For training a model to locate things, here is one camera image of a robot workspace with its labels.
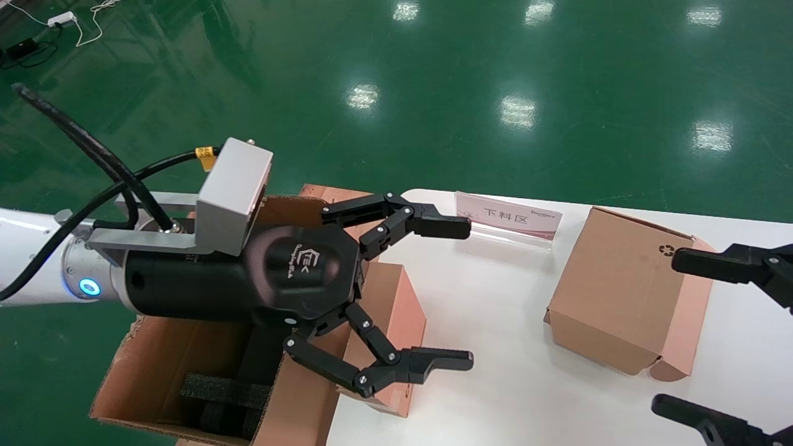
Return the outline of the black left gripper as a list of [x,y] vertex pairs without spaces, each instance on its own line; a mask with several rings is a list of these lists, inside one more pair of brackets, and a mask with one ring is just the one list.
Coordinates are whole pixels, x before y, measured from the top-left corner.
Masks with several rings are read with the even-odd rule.
[[[138,313],[153,317],[322,325],[354,300],[361,259],[379,257],[409,234],[465,240],[472,230],[467,217],[445,216],[432,204],[393,193],[333,203],[323,207],[321,220],[325,225],[315,228],[267,225],[236,256],[130,251],[124,267],[128,302]],[[371,222],[378,224],[360,235],[359,243],[340,228]],[[473,368],[468,351],[397,350],[357,303],[347,305],[342,314],[373,353],[373,364],[356,368],[294,334],[285,339],[285,352],[360,397],[372,397],[393,383],[422,385],[436,369]]]

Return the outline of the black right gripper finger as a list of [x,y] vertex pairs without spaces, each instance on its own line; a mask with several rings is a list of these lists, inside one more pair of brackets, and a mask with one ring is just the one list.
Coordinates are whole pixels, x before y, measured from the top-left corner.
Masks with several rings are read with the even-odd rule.
[[792,426],[766,434],[748,421],[666,393],[652,399],[656,415],[698,431],[706,445],[791,445]]
[[792,245],[761,248],[734,243],[723,252],[681,248],[672,269],[714,281],[753,283],[780,307],[792,310]]

